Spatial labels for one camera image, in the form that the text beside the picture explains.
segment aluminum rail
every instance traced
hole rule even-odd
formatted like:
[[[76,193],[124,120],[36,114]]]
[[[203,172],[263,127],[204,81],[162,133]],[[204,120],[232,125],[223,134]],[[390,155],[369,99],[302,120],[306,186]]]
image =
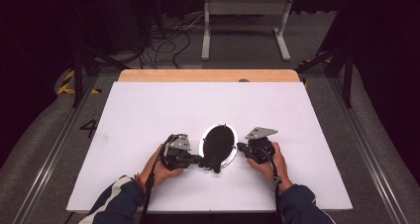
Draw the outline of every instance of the aluminum rail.
[[[24,224],[27,223],[40,200],[41,195],[43,194],[44,189],[47,186],[47,183],[50,180],[53,170],[55,169],[56,164],[61,156],[61,153],[65,147],[67,139],[70,135],[71,129],[73,127],[74,121],[76,120],[78,114],[83,107],[83,104],[86,102],[89,92],[92,90],[97,77],[88,77],[86,78],[86,83],[83,87],[84,96],[81,98],[78,106],[71,108],[64,125],[55,140],[52,149],[47,156],[46,161],[43,164],[43,167],[40,169],[37,178],[35,179],[30,191],[28,192],[24,202],[21,205],[18,213],[13,220],[13,224]]]

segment black curtain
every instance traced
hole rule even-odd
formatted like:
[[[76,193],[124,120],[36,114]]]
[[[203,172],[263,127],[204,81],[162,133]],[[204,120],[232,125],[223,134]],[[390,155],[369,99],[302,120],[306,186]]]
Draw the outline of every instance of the black curtain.
[[[355,65],[383,127],[420,183],[419,0],[369,1],[374,13],[355,46]]]
[[[34,119],[55,99],[71,47],[52,0],[0,0],[1,153],[3,166]]]

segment hand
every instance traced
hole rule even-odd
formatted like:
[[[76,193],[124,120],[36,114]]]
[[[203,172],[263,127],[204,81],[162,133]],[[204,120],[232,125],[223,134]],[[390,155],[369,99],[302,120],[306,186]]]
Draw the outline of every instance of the hand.
[[[145,168],[143,169],[143,171],[140,173],[140,180],[142,181],[143,184],[146,184],[146,181],[148,180],[148,176],[152,171],[152,167],[154,165],[154,162],[158,156],[158,152],[160,151],[160,148],[162,147],[162,145],[160,145],[157,150],[155,151],[155,153],[149,158],[148,162],[145,165]],[[163,183],[165,180],[167,180],[170,177],[175,177],[175,176],[179,176],[183,173],[183,169],[182,168],[177,168],[174,170],[168,170],[167,168],[165,168],[160,161],[157,162],[157,165],[155,166],[155,184],[154,186],[157,186],[161,183]]]
[[[280,146],[278,145],[278,143],[272,143],[272,146],[275,150],[275,153],[272,156],[272,160],[274,161],[274,164],[277,167],[277,173],[278,175],[280,175],[282,181],[282,183],[278,185],[278,188],[280,192],[284,192],[287,188],[293,185],[293,183],[290,181],[287,175],[287,165],[284,156],[280,151]],[[267,181],[274,183],[274,175],[272,172],[270,162],[260,165],[256,163],[253,159],[247,159],[247,162],[253,169],[258,170]]]

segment person's left hand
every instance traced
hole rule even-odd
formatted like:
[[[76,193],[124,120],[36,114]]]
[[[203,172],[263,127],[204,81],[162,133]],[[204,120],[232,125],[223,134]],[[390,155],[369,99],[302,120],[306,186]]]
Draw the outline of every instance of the person's left hand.
[[[148,176],[152,171],[152,167],[154,165],[155,159],[158,156],[158,152],[160,151],[162,145],[160,145],[155,153],[149,158],[148,162],[145,165],[145,168],[143,171],[139,174],[140,180],[142,181],[142,184],[146,185],[146,181],[148,180]],[[182,168],[177,168],[174,170],[168,170],[165,168],[160,161],[157,162],[157,165],[155,166],[155,184],[154,186],[157,186],[161,183],[163,183],[165,180],[167,180],[170,177],[179,176],[183,173]]]

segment cable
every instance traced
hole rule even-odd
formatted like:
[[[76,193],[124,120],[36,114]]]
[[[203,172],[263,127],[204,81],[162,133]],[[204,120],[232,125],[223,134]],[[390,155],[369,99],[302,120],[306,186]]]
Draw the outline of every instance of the cable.
[[[157,158],[155,159],[154,164],[152,165],[151,173],[149,173],[148,180],[146,181],[146,184],[145,184],[146,199],[145,199],[145,204],[143,205],[142,216],[140,218],[139,224],[143,224],[146,222],[146,214],[148,212],[149,202],[151,200],[152,187],[155,184],[155,167],[158,161],[160,160],[160,156],[163,154],[163,151],[164,151],[164,146],[161,146],[160,150],[157,153]]]
[[[266,151],[263,150],[262,148],[260,148],[260,147],[256,147],[256,148],[259,149],[266,156],[266,158],[269,160],[269,162],[271,163],[272,173],[274,175],[275,215],[276,215],[276,218],[277,218],[277,223],[282,224],[283,220],[281,218],[281,211],[278,208],[278,195],[279,195],[278,185],[281,183],[281,177],[278,175],[277,167],[275,166],[275,163],[272,160],[271,156],[269,154],[267,154]]]

